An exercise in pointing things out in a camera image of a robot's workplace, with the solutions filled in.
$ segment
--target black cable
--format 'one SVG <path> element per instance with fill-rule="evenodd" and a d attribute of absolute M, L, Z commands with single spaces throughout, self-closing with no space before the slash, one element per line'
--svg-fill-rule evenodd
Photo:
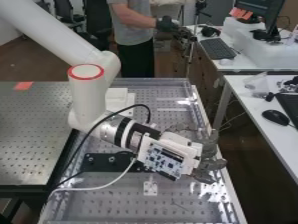
<path fill-rule="evenodd" d="M 67 182 L 71 178 L 74 178 L 75 176 L 78 176 L 79 174 L 82 174 L 83 171 L 77 172 L 74 175 L 71 175 L 70 177 L 67 177 L 63 181 L 61 181 L 54 187 L 53 189 L 55 189 L 59 185 L 62 185 L 65 182 Z"/>
<path fill-rule="evenodd" d="M 131 108 L 134 108 L 134 107 L 143 107 L 143 108 L 146 108 L 146 110 L 147 110 L 147 118 L 146 118 L 146 123 L 148 124 L 150 123 L 150 119 L 151 119 L 151 111 L 150 111 L 150 108 L 144 105 L 144 104 L 134 104 L 134 105 L 131 105 L 131 106 L 128 106 L 128 107 L 126 107 L 126 108 L 123 108 L 122 110 L 119 110 L 119 111 L 116 111 L 116 112 L 114 112 L 114 113 L 110 113 L 103 119 L 100 119 L 95 124 L 94 124 L 94 126 L 91 127 L 91 129 L 89 130 L 89 132 L 86 133 L 86 135 L 85 135 L 85 137 L 83 137 L 83 139 L 81 140 L 81 142 L 79 142 L 79 144 L 78 144 L 78 146 L 77 146 L 77 149 L 75 149 L 75 151 L 74 151 L 74 153 L 73 153 L 73 155 L 71 155 L 71 157 L 70 157 L 70 159 L 69 159 L 69 161 L 67 161 L 67 163 L 66 163 L 66 165 L 65 165 L 65 167 L 63 167 L 63 169 L 62 169 L 62 174 L 65 173 L 65 171 L 66 171 L 66 169 L 67 169 L 67 167 L 69 167 L 69 165 L 70 165 L 70 163 L 71 163 L 71 161 L 73 161 L 73 159 L 74 159 L 74 157 L 75 157 L 75 155 L 77 155 L 77 153 L 78 153 L 78 151 L 79 151 L 79 149 L 81 149 L 81 146 L 82 146 L 82 144 L 85 143 L 85 141 L 86 141 L 86 138 L 89 137 L 89 135 L 91 134 L 91 132 L 94 131 L 94 129 L 108 119 L 108 118 L 111 118 L 112 116 L 115 116 L 115 115 L 118 115 L 119 113 L 122 113 L 123 111 L 126 111 L 126 110 L 130 110 Z M 71 177 L 69 177 L 66 180 L 70 180 L 74 176 L 77 176 L 78 175 L 78 173 L 77 174 L 74 174 Z M 57 188 L 62 183 L 65 183 L 66 181 L 63 180 L 62 182 L 59 182 L 55 186 L 54 186 L 54 188 Z"/>
<path fill-rule="evenodd" d="M 298 130 L 296 127 L 295 127 L 293 125 L 288 124 L 288 126 L 291 126 L 292 128 L 295 128 L 295 130 Z"/>

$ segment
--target white desk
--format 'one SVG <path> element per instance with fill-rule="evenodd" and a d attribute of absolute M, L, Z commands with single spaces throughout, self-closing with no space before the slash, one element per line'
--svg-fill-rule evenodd
<path fill-rule="evenodd" d="M 277 110 L 285 114 L 277 100 L 273 98 L 271 102 L 263 99 L 256 99 L 248 96 L 248 89 L 244 88 L 243 79 L 249 76 L 243 75 L 224 75 L 224 89 L 220 97 L 220 103 L 216 110 L 216 116 L 212 127 L 220 127 L 222 119 L 224 116 L 226 107 L 231 92 L 239 100 L 244 111 L 247 112 L 255 126 L 257 127 L 269 147 L 272 148 L 281 164 L 284 165 L 292 179 L 298 184 L 298 131 L 287 126 L 279 126 L 267 121 L 261 117 L 264 110 Z M 267 76 L 267 83 L 271 92 L 277 92 L 276 81 L 289 80 L 293 76 Z"/>
<path fill-rule="evenodd" d="M 187 26 L 187 28 L 190 30 L 194 30 L 194 26 Z M 200 29 L 202 28 L 196 29 L 198 44 L 199 44 L 199 41 L 202 41 L 202 40 L 211 39 L 211 38 L 218 38 L 216 36 L 215 37 L 203 37 L 202 34 L 200 34 Z M 288 34 L 280 32 L 280 35 L 283 37 L 283 36 L 287 36 Z M 220 33 L 219 37 L 224 41 L 227 46 L 232 48 L 232 38 L 227 34 L 224 34 L 223 32 Z M 236 54 L 236 56 L 235 56 L 235 58 L 232 60 L 232 64 L 231 65 L 220 65 L 219 64 L 219 60 L 211 60 L 210 59 L 210 61 L 212 62 L 214 66 L 215 66 L 215 68 L 216 68 L 216 70 L 219 72 L 226 72 L 226 71 L 232 71 L 232 72 L 243 72 L 243 71 L 261 71 L 261 72 L 263 71 L 288 71 L 288 69 L 280 69 L 280 68 L 273 68 L 273 67 L 259 68 L 253 64 L 253 62 L 243 54 Z"/>

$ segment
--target circuit board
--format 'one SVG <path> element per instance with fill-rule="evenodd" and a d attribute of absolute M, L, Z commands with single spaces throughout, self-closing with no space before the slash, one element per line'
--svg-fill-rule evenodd
<path fill-rule="evenodd" d="M 170 180 L 180 177 L 183 158 L 166 150 L 162 146 L 151 144 L 147 150 L 143 166 L 152 172 L 158 172 Z"/>

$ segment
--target metal table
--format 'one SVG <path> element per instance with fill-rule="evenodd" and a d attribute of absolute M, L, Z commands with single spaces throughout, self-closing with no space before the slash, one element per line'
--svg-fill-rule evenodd
<path fill-rule="evenodd" d="M 65 82 L 15 91 L 0 83 L 0 194 L 41 192 L 53 181 L 69 140 L 70 91 Z"/>
<path fill-rule="evenodd" d="M 112 86 L 127 87 L 128 92 L 135 93 L 135 103 L 150 107 L 156 129 L 164 130 L 176 123 L 195 123 L 204 128 L 200 100 L 186 79 L 116 79 Z M 143 109 L 135 108 L 134 119 L 142 122 L 144 118 Z M 180 131 L 179 134 L 192 141 L 199 139 L 196 132 Z M 65 177 L 78 171 L 86 152 L 118 150 L 122 149 L 90 137 Z M 223 172 L 226 170 L 212 173 L 218 181 L 212 185 L 200 184 L 186 176 L 171 182 L 158 174 L 127 173 L 99 191 L 57 194 L 43 208 L 39 224 L 246 223 L 228 175 Z M 83 173 L 65 186 L 78 179 L 83 181 L 75 183 L 75 187 L 100 186 L 116 176 L 118 173 Z M 148 178 L 158 184 L 158 196 L 143 195 L 143 181 Z"/>

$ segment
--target black mount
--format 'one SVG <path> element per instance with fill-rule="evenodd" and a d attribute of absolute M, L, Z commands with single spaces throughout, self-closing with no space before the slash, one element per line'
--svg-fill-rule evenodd
<path fill-rule="evenodd" d="M 253 34 L 255 40 L 263 40 L 267 42 L 279 42 L 281 40 L 276 26 L 269 34 L 263 30 L 252 30 L 251 33 Z"/>

